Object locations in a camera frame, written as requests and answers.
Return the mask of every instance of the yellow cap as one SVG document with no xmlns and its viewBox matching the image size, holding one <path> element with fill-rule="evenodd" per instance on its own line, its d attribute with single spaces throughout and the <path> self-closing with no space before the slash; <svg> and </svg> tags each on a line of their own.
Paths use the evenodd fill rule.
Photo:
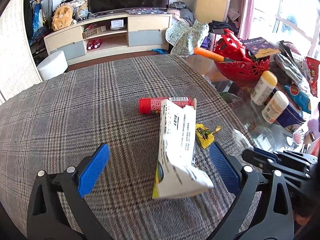
<svg viewBox="0 0 320 240">
<path fill-rule="evenodd" d="M 272 87 L 275 87 L 278 83 L 278 79 L 271 71 L 266 70 L 262 73 L 263 79 Z"/>
</svg>

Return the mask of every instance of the tv cabinet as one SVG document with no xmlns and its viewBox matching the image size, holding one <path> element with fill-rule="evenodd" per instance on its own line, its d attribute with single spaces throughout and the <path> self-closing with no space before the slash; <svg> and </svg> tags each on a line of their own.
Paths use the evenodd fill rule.
<svg viewBox="0 0 320 240">
<path fill-rule="evenodd" d="M 110 30 L 113 19 L 124 19 L 126 28 Z M 106 25 L 107 29 L 84 39 L 84 29 L 92 23 L 98 26 Z M 165 40 L 165 31 L 171 26 L 172 15 L 131 15 L 115 13 L 80 21 L 44 37 L 48 55 L 63 50 L 68 65 L 79 62 L 106 57 L 111 55 L 148 51 L 152 49 L 168 49 Z M 98 49 L 87 50 L 90 40 L 102 39 Z"/>
</svg>

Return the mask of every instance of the silver screw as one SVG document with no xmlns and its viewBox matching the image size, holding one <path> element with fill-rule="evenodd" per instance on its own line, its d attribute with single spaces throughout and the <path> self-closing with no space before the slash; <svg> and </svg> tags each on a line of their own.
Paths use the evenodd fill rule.
<svg viewBox="0 0 320 240">
<path fill-rule="evenodd" d="M 41 170 L 41 171 L 38 172 L 38 176 L 39 176 L 39 177 L 42 177 L 43 175 L 44 175 L 44 171 L 43 171 L 43 170 Z"/>
<path fill-rule="evenodd" d="M 252 172 L 253 171 L 253 168 L 251 166 L 244 166 L 243 168 L 246 172 Z"/>
<path fill-rule="evenodd" d="M 278 170 L 275 170 L 274 173 L 277 177 L 281 177 L 282 175 L 281 171 L 278 171 Z"/>
<path fill-rule="evenodd" d="M 74 166 L 70 166 L 67 168 L 67 173 L 73 173 L 76 170 Z"/>
</svg>

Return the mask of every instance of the yellow wrapper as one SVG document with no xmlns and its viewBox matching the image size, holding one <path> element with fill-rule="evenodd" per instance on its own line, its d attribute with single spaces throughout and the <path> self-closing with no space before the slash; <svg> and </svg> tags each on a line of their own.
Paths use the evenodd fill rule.
<svg viewBox="0 0 320 240">
<path fill-rule="evenodd" d="M 205 149 L 207 148 L 213 141 L 214 135 L 221 129 L 221 126 L 217 126 L 214 132 L 211 132 L 209 128 L 205 127 L 202 123 L 196 124 L 196 135 L 201 143 L 201 146 Z"/>
</svg>

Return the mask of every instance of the white stool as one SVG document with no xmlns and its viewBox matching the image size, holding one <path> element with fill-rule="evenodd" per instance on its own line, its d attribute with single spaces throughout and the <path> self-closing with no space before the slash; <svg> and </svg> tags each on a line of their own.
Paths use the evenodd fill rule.
<svg viewBox="0 0 320 240">
<path fill-rule="evenodd" d="M 67 60 L 62 50 L 50 54 L 37 66 L 43 81 L 59 76 L 64 73 L 67 68 Z"/>
</svg>

